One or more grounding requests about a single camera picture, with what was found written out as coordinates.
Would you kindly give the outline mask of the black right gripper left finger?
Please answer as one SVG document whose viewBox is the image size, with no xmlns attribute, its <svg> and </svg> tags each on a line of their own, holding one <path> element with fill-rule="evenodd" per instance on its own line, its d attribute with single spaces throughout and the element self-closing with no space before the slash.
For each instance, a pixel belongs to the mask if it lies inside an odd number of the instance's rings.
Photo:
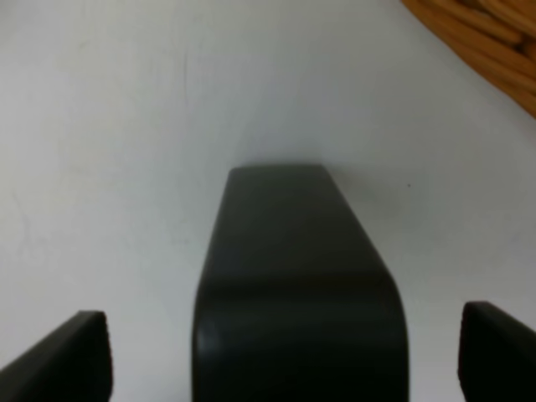
<svg viewBox="0 0 536 402">
<path fill-rule="evenodd" d="M 108 401 L 112 392 L 104 312 L 77 312 L 1 369 L 2 401 Z"/>
</svg>

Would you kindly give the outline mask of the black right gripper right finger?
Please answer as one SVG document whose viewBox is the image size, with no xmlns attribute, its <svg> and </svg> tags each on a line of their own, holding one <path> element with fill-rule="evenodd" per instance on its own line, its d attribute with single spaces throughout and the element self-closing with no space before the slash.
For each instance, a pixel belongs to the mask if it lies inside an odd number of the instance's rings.
<svg viewBox="0 0 536 402">
<path fill-rule="evenodd" d="M 466 303 L 457 375 L 466 401 L 534 401 L 535 331 L 490 302 Z"/>
</svg>

